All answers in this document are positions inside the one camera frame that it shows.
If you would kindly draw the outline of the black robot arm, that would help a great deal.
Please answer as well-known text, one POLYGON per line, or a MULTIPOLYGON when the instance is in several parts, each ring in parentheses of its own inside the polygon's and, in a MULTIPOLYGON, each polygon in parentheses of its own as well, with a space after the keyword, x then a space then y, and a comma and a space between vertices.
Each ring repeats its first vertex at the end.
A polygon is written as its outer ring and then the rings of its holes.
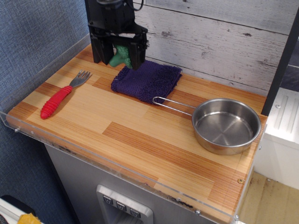
POLYGON ((148 30, 135 23, 131 0, 86 0, 88 27, 95 63, 138 69, 145 61, 148 30))

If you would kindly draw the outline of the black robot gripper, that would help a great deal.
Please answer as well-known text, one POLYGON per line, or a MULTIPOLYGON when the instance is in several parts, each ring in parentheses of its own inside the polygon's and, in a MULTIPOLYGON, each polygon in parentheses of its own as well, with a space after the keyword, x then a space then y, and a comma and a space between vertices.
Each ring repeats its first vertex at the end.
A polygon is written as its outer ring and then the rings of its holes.
POLYGON ((108 38, 91 35, 93 60, 108 65, 114 56, 113 43, 129 47, 129 56, 133 70, 137 70, 145 61, 148 47, 148 30, 135 22, 135 8, 132 0, 97 0, 102 11, 102 25, 108 38))

